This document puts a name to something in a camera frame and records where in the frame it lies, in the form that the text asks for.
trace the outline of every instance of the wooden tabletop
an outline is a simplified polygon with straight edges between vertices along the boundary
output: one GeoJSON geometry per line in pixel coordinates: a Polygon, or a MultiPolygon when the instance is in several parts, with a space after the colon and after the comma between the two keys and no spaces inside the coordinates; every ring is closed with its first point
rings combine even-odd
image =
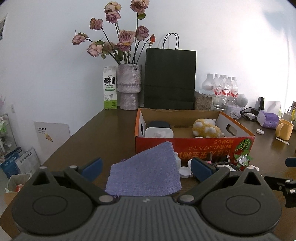
{"type": "MultiPolygon", "coordinates": [[[[135,154],[134,128],[136,111],[103,110],[67,140],[44,164],[52,171],[63,170],[69,165],[82,166],[96,157],[104,162],[102,174],[94,184],[105,189],[111,165],[135,154]]],[[[251,164],[260,168],[262,175],[272,174],[279,177],[296,179],[296,168],[285,166],[287,157],[295,156],[296,132],[292,133],[286,145],[275,139],[275,130],[261,128],[257,122],[239,120],[253,133],[264,130],[264,135],[256,135],[250,155],[251,164]]],[[[182,179],[180,195],[198,182],[194,178],[182,179]]],[[[284,241],[296,239],[296,208],[285,208],[281,192],[274,191],[282,205],[282,216],[274,233],[284,241]]],[[[0,226],[14,238],[19,234],[11,216],[13,201],[0,218],[0,226]]]]}

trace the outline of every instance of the wall switch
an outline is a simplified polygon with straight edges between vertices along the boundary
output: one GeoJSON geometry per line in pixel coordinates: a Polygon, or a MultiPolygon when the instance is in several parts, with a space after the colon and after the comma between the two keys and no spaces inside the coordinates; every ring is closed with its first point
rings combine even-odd
{"type": "Polygon", "coordinates": [[[11,112],[12,112],[12,113],[15,113],[15,107],[14,107],[14,105],[13,105],[13,104],[11,104],[11,106],[10,106],[10,107],[11,107],[11,112]]]}

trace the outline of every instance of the vase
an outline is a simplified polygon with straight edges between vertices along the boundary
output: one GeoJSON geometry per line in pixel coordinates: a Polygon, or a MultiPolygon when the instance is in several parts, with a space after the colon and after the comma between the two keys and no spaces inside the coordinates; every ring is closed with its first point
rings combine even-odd
{"type": "Polygon", "coordinates": [[[141,70],[139,64],[119,64],[117,71],[117,91],[120,95],[120,108],[123,110],[136,110],[139,108],[139,95],[141,92],[141,70]]]}

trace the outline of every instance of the floor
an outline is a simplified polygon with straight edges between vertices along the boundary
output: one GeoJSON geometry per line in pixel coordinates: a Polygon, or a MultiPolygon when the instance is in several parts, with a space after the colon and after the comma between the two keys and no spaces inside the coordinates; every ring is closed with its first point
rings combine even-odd
{"type": "MultiPolygon", "coordinates": [[[[2,215],[2,213],[7,207],[3,199],[7,181],[8,179],[6,175],[0,168],[0,216],[2,215]]],[[[7,233],[0,227],[0,241],[9,241],[9,240],[11,240],[11,237],[9,237],[7,233]]]]}

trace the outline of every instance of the yellow and white stuffed animal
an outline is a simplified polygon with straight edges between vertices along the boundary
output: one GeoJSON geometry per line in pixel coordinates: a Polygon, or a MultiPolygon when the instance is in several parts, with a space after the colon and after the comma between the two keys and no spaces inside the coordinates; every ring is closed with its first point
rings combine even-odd
{"type": "Polygon", "coordinates": [[[196,137],[219,138],[224,137],[220,128],[215,126],[216,120],[198,119],[192,126],[192,132],[196,137]]]}

